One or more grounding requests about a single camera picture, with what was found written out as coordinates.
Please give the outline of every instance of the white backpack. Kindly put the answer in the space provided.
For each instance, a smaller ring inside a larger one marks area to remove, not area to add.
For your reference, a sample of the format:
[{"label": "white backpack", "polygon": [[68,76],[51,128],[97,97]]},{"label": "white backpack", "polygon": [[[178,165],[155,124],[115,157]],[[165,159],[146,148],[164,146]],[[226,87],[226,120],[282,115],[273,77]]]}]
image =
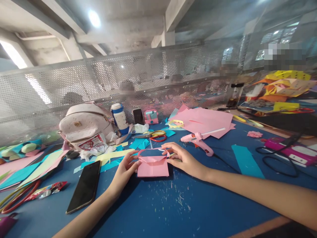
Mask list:
[{"label": "white backpack", "polygon": [[95,104],[72,106],[59,123],[59,133],[64,140],[69,141],[77,150],[81,150],[78,145],[89,138],[99,133],[103,133],[106,137],[114,132],[107,114],[111,115],[111,112]]}]

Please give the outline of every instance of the person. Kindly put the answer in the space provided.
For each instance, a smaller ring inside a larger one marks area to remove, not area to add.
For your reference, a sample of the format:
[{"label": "person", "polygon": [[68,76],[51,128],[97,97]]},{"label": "person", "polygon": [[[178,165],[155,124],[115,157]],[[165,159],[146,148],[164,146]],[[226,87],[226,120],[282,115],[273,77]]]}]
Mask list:
[{"label": "person", "polygon": [[[175,153],[167,162],[200,180],[210,182],[252,199],[308,228],[317,230],[317,191],[282,182],[234,174],[208,168],[175,142],[162,145]],[[141,161],[132,151],[126,154],[107,190],[54,237],[86,237],[117,200]]]}]

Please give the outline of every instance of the water bottle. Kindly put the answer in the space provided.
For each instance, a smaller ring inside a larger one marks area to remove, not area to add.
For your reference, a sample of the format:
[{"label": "water bottle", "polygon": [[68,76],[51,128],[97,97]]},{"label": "water bottle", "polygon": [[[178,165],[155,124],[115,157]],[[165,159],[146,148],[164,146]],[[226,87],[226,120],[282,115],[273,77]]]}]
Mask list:
[{"label": "water bottle", "polygon": [[115,119],[115,124],[119,128],[120,132],[124,134],[129,133],[129,125],[126,121],[125,113],[123,111],[122,104],[115,103],[111,106],[111,111],[113,118]]}]

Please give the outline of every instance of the pink paper flower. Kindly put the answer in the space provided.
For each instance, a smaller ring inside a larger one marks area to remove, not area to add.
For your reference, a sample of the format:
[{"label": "pink paper flower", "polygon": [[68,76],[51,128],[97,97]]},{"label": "pink paper flower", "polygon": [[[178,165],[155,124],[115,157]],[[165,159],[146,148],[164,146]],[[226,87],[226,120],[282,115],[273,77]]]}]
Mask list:
[{"label": "pink paper flower", "polygon": [[250,131],[250,132],[248,132],[247,136],[250,136],[253,138],[261,138],[263,136],[263,134],[260,132]]}]

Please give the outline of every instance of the hand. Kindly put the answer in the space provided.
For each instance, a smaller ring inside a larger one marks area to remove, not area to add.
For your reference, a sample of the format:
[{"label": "hand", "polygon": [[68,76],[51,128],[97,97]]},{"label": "hand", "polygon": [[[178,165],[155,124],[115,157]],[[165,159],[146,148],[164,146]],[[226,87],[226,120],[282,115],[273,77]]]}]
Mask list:
[{"label": "hand", "polygon": [[170,154],[175,153],[167,159],[167,162],[173,166],[180,168],[187,174],[196,177],[201,180],[206,180],[208,174],[208,168],[199,163],[187,150],[182,148],[175,142],[169,142],[162,145],[163,149],[168,149]]},{"label": "hand", "polygon": [[139,152],[138,150],[131,151],[125,155],[117,172],[109,185],[109,190],[113,193],[114,196],[119,196],[128,183],[131,175],[138,169],[141,164],[141,161],[131,162],[132,160],[138,159],[138,156],[132,156],[133,154]]}]

